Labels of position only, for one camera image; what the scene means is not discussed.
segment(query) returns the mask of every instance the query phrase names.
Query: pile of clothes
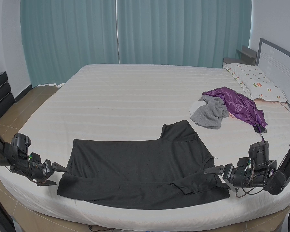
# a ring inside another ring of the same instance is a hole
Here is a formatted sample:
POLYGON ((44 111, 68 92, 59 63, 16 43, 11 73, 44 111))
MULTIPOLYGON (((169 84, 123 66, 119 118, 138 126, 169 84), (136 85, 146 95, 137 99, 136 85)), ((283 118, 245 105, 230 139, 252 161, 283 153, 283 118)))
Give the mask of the pile of clothes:
POLYGON ((229 113, 254 126, 256 132, 266 132, 263 111, 257 109, 253 100, 228 87, 203 92, 202 98, 191 106, 190 119, 199 126, 219 129, 221 120, 229 113))

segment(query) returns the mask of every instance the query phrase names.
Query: purple satin cloth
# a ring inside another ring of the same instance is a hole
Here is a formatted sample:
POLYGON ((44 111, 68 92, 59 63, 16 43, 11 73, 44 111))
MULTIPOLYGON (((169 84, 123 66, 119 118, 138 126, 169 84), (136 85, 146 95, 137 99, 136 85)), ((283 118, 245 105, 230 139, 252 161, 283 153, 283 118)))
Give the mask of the purple satin cloth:
POLYGON ((203 92, 202 95, 220 97, 224 100, 224 104, 227 106, 230 113, 250 125, 267 126, 264 119, 264 113, 262 110, 257 109, 255 102, 242 94, 236 93, 233 89, 221 87, 203 92))

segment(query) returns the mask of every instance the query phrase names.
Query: black t-shirt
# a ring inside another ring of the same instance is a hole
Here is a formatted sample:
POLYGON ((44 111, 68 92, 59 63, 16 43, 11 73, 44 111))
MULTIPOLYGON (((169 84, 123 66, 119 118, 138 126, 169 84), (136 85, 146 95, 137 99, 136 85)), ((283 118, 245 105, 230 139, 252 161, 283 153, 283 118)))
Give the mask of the black t-shirt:
POLYGON ((105 206, 172 209, 228 198, 220 179, 204 174, 214 157, 188 121, 163 125, 159 139, 74 139, 57 194, 105 206))

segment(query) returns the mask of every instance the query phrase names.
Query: white headboard panel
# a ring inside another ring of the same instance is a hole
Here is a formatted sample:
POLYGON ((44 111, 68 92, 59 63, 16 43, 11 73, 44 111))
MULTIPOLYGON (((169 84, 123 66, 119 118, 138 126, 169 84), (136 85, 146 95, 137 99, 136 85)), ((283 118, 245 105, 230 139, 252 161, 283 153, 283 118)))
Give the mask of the white headboard panel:
POLYGON ((260 38, 256 65, 281 88, 290 106, 290 52, 260 38))

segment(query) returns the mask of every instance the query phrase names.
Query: teal curtain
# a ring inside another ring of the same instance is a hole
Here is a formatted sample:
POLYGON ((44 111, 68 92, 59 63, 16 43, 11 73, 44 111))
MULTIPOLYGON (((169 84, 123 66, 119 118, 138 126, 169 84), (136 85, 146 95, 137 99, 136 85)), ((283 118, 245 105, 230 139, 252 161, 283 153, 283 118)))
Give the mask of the teal curtain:
POLYGON ((248 46, 251 0, 117 0, 120 63, 221 68, 248 46))
POLYGON ((119 63, 115 0, 21 0, 32 86, 65 83, 86 64, 119 63))

